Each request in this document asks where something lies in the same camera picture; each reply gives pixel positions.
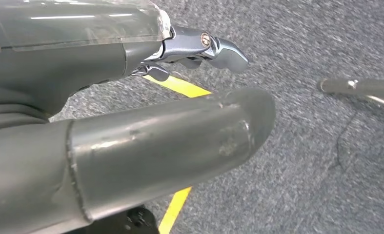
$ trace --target prosthetic hand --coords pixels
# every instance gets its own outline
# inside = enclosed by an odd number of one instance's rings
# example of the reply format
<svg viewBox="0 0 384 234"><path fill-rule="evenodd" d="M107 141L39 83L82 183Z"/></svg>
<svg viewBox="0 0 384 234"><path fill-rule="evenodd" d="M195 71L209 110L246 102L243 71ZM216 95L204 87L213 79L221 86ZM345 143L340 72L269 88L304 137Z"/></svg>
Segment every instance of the prosthetic hand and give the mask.
<svg viewBox="0 0 384 234"><path fill-rule="evenodd" d="M0 234L74 230L247 161L274 123L263 90L48 122L92 84L203 61L248 64L145 0L0 0Z"/></svg>

